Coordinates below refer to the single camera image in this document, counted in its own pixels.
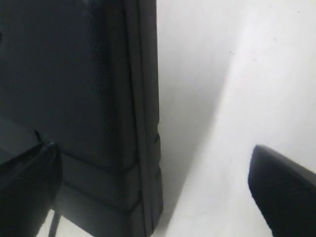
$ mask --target white floor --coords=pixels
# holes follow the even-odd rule
[[[158,0],[155,237],[271,237],[249,161],[265,144],[316,172],[315,12],[313,0]],[[63,220],[57,236],[89,235]]]

